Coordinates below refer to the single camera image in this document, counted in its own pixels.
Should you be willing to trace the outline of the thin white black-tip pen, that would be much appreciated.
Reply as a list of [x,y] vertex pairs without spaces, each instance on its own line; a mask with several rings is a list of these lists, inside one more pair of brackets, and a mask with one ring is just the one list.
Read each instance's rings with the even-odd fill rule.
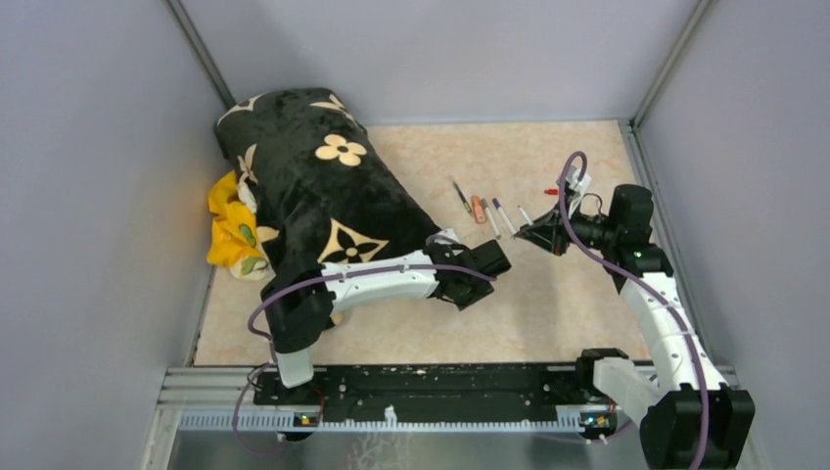
[[535,221],[530,217],[530,215],[521,206],[517,206],[517,209],[525,220],[526,227],[533,227]]

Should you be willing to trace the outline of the white marker purple cap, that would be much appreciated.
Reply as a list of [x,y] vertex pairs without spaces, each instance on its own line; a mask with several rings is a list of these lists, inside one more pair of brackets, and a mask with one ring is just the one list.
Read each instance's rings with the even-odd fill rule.
[[514,237],[517,233],[517,229],[516,229],[515,225],[513,224],[513,222],[511,221],[511,219],[509,218],[507,212],[503,209],[502,204],[499,202],[499,200],[497,198],[493,198],[492,203],[493,203],[494,207],[496,208],[496,211],[498,212],[498,214],[502,218],[502,220],[503,220],[505,226],[507,227],[510,235],[512,237]]

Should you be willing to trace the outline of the white marker black cap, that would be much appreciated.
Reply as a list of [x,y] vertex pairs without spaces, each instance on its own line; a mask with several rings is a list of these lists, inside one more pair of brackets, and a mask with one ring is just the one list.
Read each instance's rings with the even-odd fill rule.
[[500,229],[497,225],[497,222],[495,221],[494,215],[493,215],[493,213],[492,213],[492,211],[489,207],[489,204],[487,203],[486,199],[482,199],[481,204],[483,206],[484,214],[486,216],[486,219],[487,219],[487,221],[488,221],[488,223],[489,223],[489,225],[490,225],[490,227],[493,231],[494,238],[496,240],[500,240],[501,239],[501,231],[500,231]]

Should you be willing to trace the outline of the orange pen red cap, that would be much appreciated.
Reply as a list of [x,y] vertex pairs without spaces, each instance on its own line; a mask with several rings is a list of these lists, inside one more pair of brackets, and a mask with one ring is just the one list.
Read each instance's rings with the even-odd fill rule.
[[474,195],[471,197],[470,204],[476,224],[487,223],[487,215],[485,213],[482,199],[479,196]]

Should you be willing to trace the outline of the black gel pen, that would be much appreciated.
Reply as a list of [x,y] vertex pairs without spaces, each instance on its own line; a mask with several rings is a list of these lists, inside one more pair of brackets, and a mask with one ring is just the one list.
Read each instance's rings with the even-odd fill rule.
[[472,209],[466,195],[464,194],[463,190],[461,189],[461,187],[459,186],[459,184],[457,183],[457,181],[454,178],[450,178],[450,182],[451,182],[456,194],[458,195],[459,199],[461,200],[465,211],[467,212],[467,214],[472,216],[473,215],[473,209]]

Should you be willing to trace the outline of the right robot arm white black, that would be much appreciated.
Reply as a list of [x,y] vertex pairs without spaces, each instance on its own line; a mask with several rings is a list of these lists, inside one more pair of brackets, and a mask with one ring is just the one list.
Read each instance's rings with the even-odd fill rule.
[[635,313],[656,374],[646,378],[618,352],[584,351],[576,395],[587,403],[608,397],[621,405],[652,469],[736,468],[755,403],[713,365],[686,315],[668,256],[651,240],[651,191],[619,185],[609,212],[595,215],[580,211],[575,191],[566,194],[567,202],[523,225],[516,236],[555,256],[574,246],[598,261]]

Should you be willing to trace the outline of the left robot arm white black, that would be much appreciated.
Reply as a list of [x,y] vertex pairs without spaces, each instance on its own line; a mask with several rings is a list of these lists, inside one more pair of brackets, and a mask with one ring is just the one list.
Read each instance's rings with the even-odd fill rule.
[[510,268],[494,240],[469,248],[443,235],[398,258],[299,261],[261,290],[261,303],[254,310],[265,316],[268,326],[265,337],[279,374],[277,393],[295,405],[310,399],[310,349],[335,314],[398,299],[438,299],[463,310],[493,293],[496,278]]

